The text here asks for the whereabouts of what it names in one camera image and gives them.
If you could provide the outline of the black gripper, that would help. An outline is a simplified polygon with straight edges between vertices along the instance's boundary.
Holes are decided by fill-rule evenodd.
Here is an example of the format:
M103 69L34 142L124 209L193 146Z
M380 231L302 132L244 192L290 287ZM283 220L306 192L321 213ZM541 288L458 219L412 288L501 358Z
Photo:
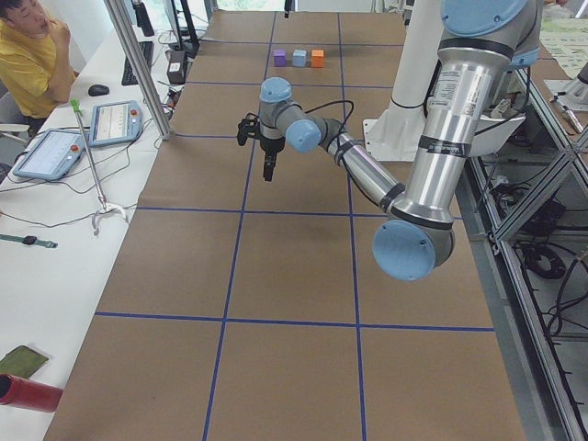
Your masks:
M284 1L284 17L289 17L291 0ZM263 164L263 178L266 182L273 179L277 164L277 156L285 148L285 137L275 128L267 126L255 114L247 114L239 123L236 135L237 142L244 146L249 139L259 141L265 153Z

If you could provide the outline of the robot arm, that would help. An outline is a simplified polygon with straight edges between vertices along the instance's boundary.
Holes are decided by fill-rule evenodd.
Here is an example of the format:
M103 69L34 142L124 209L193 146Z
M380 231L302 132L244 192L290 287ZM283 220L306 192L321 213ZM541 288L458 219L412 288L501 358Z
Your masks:
M441 3L440 72L407 183L374 159L344 123L304 111L280 77L262 83L259 111L239 123L237 140L260 142L265 179L286 145L301 153L323 148L389 217L373 239L379 267L399 280L426 277L453 251L449 205L465 162L476 153L474 136L491 88L507 69L536 60L542 9L539 1Z

